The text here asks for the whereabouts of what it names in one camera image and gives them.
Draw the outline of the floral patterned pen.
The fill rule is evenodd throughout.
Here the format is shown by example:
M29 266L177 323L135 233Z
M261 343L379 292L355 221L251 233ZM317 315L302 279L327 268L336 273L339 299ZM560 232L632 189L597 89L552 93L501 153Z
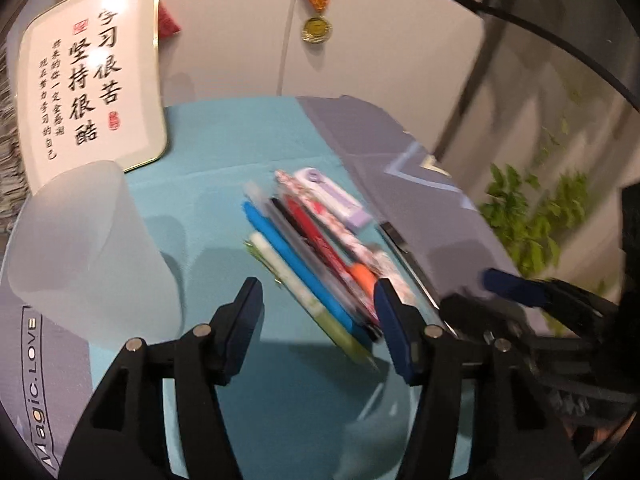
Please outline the floral patterned pen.
M337 216L332 214L309 188L301 184L296 177L291 176L281 169L277 169L274 172L274 178L278 182L278 185L281 185L285 191L290 192L303 204L306 211L310 212L314 220L317 220L326 229L326 232L341 246L344 252L347 252L353 259L364 264L375 275L380 276L383 273L373 252L364 246L359 238L356 237L355 234L352 234L352 232L344 226L344 223L338 220Z

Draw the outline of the orange marker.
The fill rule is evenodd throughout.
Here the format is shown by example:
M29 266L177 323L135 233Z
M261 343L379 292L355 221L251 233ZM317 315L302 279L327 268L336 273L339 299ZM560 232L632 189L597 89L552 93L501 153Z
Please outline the orange marker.
M378 278L362 263L353 263L349 273L370 299L374 297L374 288Z

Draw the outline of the translucent plastic pen cup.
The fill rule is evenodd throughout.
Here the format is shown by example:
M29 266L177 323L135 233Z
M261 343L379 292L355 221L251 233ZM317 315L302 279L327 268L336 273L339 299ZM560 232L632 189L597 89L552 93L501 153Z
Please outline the translucent plastic pen cup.
M46 318L105 349L177 337L179 289L114 162L59 174L26 203L4 272Z

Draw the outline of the blue pen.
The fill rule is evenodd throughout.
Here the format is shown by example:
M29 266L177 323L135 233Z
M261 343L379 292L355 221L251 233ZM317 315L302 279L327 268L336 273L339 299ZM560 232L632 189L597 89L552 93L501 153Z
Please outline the blue pen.
M354 336L367 350L371 349L371 339L366 331L349 315L342 305L333 297L329 289L322 284L314 272L294 252L292 247L283 238L271 221L248 200L242 203L242 209L248 222L254 231L262 234L294 273L314 293L314 296L324 304L329 312L340 322L346 330Z

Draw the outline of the green white pen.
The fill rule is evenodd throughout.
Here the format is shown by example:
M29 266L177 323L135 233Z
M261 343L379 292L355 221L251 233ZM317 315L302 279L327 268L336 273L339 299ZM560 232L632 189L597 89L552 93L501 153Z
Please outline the green white pen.
M331 341L352 361L378 368L372 353L363 347L346 328L337 321L307 285L294 273L288 264L259 232L254 231L244 242L248 252L258 260L273 276L274 280L286 288L300 306L322 329Z

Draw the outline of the purple white correction tape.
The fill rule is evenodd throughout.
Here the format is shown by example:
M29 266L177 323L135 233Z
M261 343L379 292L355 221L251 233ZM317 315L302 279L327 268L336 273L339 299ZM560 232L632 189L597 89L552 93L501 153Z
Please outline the purple white correction tape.
M363 204L317 168L299 169L294 177L352 232L358 233L371 223L372 217Z

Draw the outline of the red pen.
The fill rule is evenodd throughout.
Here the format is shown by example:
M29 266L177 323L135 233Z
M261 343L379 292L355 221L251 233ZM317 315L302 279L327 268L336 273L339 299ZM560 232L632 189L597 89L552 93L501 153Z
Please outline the red pen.
M299 203L291 194L282 193L280 202L286 211L286 218L293 221L294 229L303 237L309 247L316 253L320 260L331 270L335 277L345 286L349 293L354 297L358 307L368 322L378 327L380 321L375 312L375 307L371 296L359 285L352 276L349 267L344 260L338 255L336 250L320 232L314 220L305 210L304 206Z

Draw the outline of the green potted plant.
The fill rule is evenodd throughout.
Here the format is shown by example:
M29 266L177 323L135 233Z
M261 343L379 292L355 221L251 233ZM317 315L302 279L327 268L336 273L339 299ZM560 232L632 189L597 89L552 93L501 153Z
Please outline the green potted plant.
M508 134L488 167L478 209L519 274L556 270L594 204L594 173L610 140L607 122L578 126L563 115Z

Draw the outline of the stack of papers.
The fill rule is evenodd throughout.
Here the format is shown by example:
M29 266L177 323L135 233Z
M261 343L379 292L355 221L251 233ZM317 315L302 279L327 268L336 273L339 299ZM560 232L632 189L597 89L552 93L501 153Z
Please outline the stack of papers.
M29 196L18 140L15 98L9 81L6 44L1 45L0 87L0 229L8 235Z

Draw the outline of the framed calligraphy sign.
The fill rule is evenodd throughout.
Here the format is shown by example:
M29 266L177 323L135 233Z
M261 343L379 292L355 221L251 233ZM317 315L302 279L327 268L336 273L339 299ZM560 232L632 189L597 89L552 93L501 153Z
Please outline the framed calligraphy sign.
M16 111L30 192L89 162L163 156L159 17L160 0L63 0L28 25Z

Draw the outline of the red hanging pouch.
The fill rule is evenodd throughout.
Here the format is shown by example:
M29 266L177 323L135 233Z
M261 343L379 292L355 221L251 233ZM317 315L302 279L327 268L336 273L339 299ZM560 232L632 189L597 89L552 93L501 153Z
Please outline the red hanging pouch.
M156 36L158 40L174 38L181 32L180 25L163 5L162 0L152 0L156 17Z

